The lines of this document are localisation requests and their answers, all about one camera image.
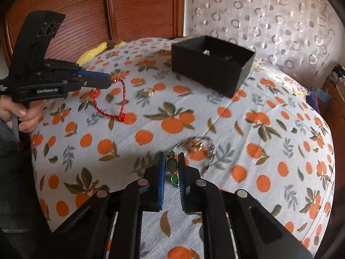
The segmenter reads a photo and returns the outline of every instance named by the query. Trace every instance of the bedsheet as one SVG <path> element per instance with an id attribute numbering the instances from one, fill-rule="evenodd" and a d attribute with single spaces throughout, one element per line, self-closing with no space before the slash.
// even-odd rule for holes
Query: bedsheet
<path id="1" fill-rule="evenodd" d="M 334 190 L 326 122 L 259 60 L 231 99 L 175 74 L 172 42 L 145 38 L 84 64 L 124 80 L 124 123 L 94 109 L 90 88 L 47 104 L 31 143 L 37 195 L 51 229 L 99 188 L 117 191 L 141 177 L 158 151 L 205 135 L 214 141 L 216 158 L 204 178 L 230 192 L 246 189 L 315 254 Z M 210 71 L 210 77 L 216 75 Z M 153 96 L 145 97 L 144 88 L 153 88 Z M 120 83 L 97 96 L 102 110 L 118 114 Z M 179 150 L 202 170 L 205 151 Z M 179 189 L 166 182 L 163 211 L 143 215 L 140 256 L 203 258 L 201 238 L 200 216 L 182 212 Z"/>

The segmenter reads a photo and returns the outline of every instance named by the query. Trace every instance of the black jewelry box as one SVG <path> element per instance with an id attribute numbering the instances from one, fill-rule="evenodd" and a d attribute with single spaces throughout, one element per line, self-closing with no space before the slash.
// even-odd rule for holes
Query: black jewelry box
<path id="1" fill-rule="evenodd" d="M 233 97 L 248 76 L 255 53 L 210 36 L 172 44 L 172 69 L 217 92 Z M 208 50 L 210 55 L 203 54 Z"/>

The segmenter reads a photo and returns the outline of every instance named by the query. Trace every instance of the red cord bracelet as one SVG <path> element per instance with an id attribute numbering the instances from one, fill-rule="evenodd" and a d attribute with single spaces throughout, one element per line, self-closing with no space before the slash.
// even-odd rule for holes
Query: red cord bracelet
<path id="1" fill-rule="evenodd" d="M 97 103 L 96 103 L 96 95 L 97 93 L 100 91 L 100 89 L 96 89 L 94 91 L 93 97 L 92 97 L 92 102 L 94 103 L 94 107 L 95 109 L 101 113 L 103 116 L 106 116 L 108 118 L 111 119 L 117 119 L 120 122 L 124 122 L 125 120 L 127 120 L 127 114 L 124 113 L 124 108 L 125 108 L 125 104 L 126 104 L 126 86 L 125 86 L 125 82 L 123 81 L 123 79 L 115 79 L 113 80 L 113 83 L 116 82 L 121 82 L 122 83 L 122 88 L 123 88 L 123 96 L 122 96 L 122 104 L 121 104 L 121 108 L 120 108 L 120 114 L 118 116 L 116 115 L 110 115 L 108 113 L 103 112 L 101 109 L 99 109 L 97 107 Z"/>

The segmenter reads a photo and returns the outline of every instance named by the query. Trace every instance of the finger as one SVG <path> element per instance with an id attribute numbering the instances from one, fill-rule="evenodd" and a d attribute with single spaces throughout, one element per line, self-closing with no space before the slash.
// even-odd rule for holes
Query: finger
<path id="1" fill-rule="evenodd" d="M 6 122 L 7 127 L 12 130 L 13 129 L 13 123 L 12 121 Z"/>
<path id="2" fill-rule="evenodd" d="M 30 129 L 24 130 L 24 131 L 22 131 L 22 132 L 23 132 L 23 133 L 32 133 L 32 132 L 35 130 L 36 127 L 37 127 L 37 126 L 34 126 L 34 127 L 30 128 Z"/>
<path id="3" fill-rule="evenodd" d="M 30 108 L 26 110 L 26 116 L 20 118 L 21 121 L 30 121 L 39 116 L 44 108 L 44 101 L 33 101 L 30 103 Z"/>
<path id="4" fill-rule="evenodd" d="M 39 120 L 39 116 L 35 117 L 34 119 L 30 120 L 30 121 L 23 121 L 19 124 L 19 131 L 24 132 L 26 130 L 30 130 L 32 128 L 36 128 L 36 126 L 38 125 L 38 120 Z"/>
<path id="5" fill-rule="evenodd" d="M 14 103 L 10 96 L 1 96 L 0 106 L 0 117 L 4 122 L 11 121 L 12 114 L 17 115 L 19 118 L 23 118 L 27 114 L 23 104 Z"/>

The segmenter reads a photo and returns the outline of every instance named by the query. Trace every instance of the green gemstone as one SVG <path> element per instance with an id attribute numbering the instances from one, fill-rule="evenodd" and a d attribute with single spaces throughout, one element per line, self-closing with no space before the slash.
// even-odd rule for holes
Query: green gemstone
<path id="1" fill-rule="evenodd" d="M 177 176 L 176 174 L 174 174 L 174 175 L 171 176 L 171 182 L 172 182 L 174 185 L 178 185 L 179 179 L 178 179 L 178 176 Z"/>
<path id="2" fill-rule="evenodd" d="M 165 164 L 167 171 L 174 172 L 177 171 L 177 160 L 170 158 Z"/>

